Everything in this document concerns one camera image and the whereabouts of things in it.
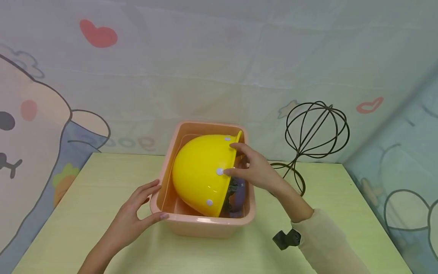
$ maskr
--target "wrinkled cloth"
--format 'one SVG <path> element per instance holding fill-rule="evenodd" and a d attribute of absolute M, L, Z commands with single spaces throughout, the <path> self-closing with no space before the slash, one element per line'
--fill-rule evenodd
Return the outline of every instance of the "wrinkled cloth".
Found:
<path fill-rule="evenodd" d="M 321 209 L 292 227 L 301 234 L 298 248 L 318 274 L 368 274 L 366 265 L 347 242 L 345 234 Z"/>

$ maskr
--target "plastic tub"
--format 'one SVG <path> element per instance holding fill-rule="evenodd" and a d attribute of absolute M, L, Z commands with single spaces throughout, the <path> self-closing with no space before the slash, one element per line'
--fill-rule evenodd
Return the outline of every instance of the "plastic tub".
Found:
<path fill-rule="evenodd" d="M 161 190 L 152 195 L 150 207 L 152 213 L 164 211 L 169 213 L 166 223 L 173 233 L 183 236 L 203 238 L 228 238 L 239 227 L 249 224 L 255 216 L 254 187 L 245 184 L 246 199 L 242 209 L 241 218 L 230 218 L 229 216 L 206 217 L 184 203 L 173 186 L 172 165 L 178 151 L 187 142 L 195 137 L 207 134 L 221 134 L 236 136 L 239 131 L 243 132 L 239 142 L 247 143 L 247 131 L 237 125 L 219 123 L 207 123 L 196 121 L 183 121 L 178 124 L 173 138 L 170 142 L 167 154 L 160 173 Z"/>

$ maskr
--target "light green table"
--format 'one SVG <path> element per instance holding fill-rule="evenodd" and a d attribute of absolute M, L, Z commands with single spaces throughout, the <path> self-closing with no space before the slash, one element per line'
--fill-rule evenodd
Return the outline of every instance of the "light green table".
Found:
<path fill-rule="evenodd" d="M 95 153 L 41 229 L 14 274 L 77 273 L 131 193 L 158 177 L 164 157 Z M 340 164 L 298 164 L 306 200 L 344 230 L 373 274 L 410 270 Z M 272 237 L 290 230 L 276 199 L 256 189 L 256 217 L 227 240 L 176 236 L 165 223 L 122 250 L 106 273 L 314 273 L 298 248 L 280 251 Z M 142 207 L 139 217 L 150 213 Z"/>

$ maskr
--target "printed fabric backdrop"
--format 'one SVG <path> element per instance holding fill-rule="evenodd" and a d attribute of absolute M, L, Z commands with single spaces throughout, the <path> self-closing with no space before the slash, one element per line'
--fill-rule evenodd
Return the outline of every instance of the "printed fabric backdrop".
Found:
<path fill-rule="evenodd" d="M 437 59 L 437 8 L 435 0 L 2 1 L 0 272 L 13 270 L 91 153 L 162 155 L 183 119 L 241 124 L 267 158 L 290 160 L 288 112 L 322 100 L 346 113 L 350 142 L 323 159 L 343 162 Z M 332 134 L 323 128 L 315 142 Z"/>
<path fill-rule="evenodd" d="M 438 66 L 425 88 L 346 162 L 414 274 L 438 269 Z"/>

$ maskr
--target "left hand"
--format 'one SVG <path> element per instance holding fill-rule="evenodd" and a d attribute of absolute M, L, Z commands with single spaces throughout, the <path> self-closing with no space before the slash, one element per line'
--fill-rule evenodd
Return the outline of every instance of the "left hand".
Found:
<path fill-rule="evenodd" d="M 149 196 L 160 190 L 159 180 L 138 187 L 122 205 L 108 230 L 100 240 L 100 244 L 117 253 L 135 241 L 151 225 L 169 218 L 164 212 L 157 212 L 140 220 L 138 209 L 149 201 Z"/>

